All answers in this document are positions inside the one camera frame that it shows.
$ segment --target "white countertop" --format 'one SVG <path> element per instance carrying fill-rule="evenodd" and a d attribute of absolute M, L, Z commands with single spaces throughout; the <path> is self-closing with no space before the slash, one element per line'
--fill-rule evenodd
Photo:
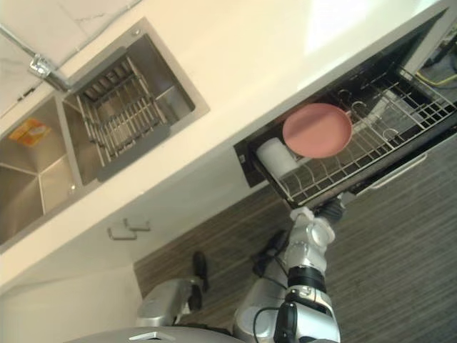
<path fill-rule="evenodd" d="M 210 112 L 7 249 L 1 256 L 0 287 L 9 288 L 24 270 L 95 223 L 144 192 L 154 192 L 157 185 L 171 184 L 201 166 L 448 3 L 141 2 L 67 63 L 63 72 L 73 74 L 145 16 L 200 91 Z M 0 121 L 0 136 L 51 91 L 42 84 L 13 108 Z"/>

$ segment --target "white cup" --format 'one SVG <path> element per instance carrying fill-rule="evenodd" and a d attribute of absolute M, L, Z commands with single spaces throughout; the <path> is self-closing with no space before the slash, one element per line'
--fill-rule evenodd
<path fill-rule="evenodd" d="M 277 137 L 263 143 L 256 153 L 265 168 L 277 179 L 298 168 L 290 151 Z"/>

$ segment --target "drawer handle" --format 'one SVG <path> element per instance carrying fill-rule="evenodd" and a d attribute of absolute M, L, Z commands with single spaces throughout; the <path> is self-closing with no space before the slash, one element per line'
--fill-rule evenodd
<path fill-rule="evenodd" d="M 108 232 L 108 237 L 113 241 L 136 241 L 138 239 L 137 232 L 150 232 L 151 231 L 151 225 L 149 224 L 149 222 L 146 222 L 144 227 L 131 227 L 129 225 L 129 222 L 127 221 L 127 219 L 124 219 L 124 227 L 128 231 L 130 231 L 132 233 L 132 235 L 116 237 L 113 235 L 113 230 L 111 229 L 111 227 L 109 227 L 108 229 L 106 229 L 106 231 Z"/>
<path fill-rule="evenodd" d="M 418 166 L 427 159 L 427 153 L 417 156 L 416 158 L 406 162 L 403 166 L 391 171 L 389 174 L 381 177 L 378 181 L 374 182 L 368 189 L 380 189 L 381 187 L 386 186 L 389 182 L 392 182 L 396 178 L 405 174 L 407 171 Z"/>

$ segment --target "pink bowl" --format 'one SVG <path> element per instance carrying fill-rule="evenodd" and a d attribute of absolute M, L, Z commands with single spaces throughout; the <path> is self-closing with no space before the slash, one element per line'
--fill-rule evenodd
<path fill-rule="evenodd" d="M 330 104 L 309 104 L 286 119 L 283 138 L 297 154 L 312 159 L 336 155 L 351 140 L 352 123 L 345 111 Z"/>

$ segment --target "metal dish rack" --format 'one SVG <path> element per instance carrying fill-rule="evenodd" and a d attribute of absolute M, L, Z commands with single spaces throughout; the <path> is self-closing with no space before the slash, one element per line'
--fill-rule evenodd
<path fill-rule="evenodd" d="M 289 202 L 302 206 L 315 199 L 456 110 L 449 100 L 403 69 L 397 75 L 385 72 L 373 79 L 359 75 L 356 84 L 356 91 L 335 89 L 325 98 L 351 117 L 353 134 L 348 146 L 327 159 L 298 157 L 299 168 L 280 179 L 271 175 Z"/>
<path fill-rule="evenodd" d="M 152 93 L 128 56 L 98 75 L 76 95 L 89 140 L 105 166 L 166 124 Z"/>

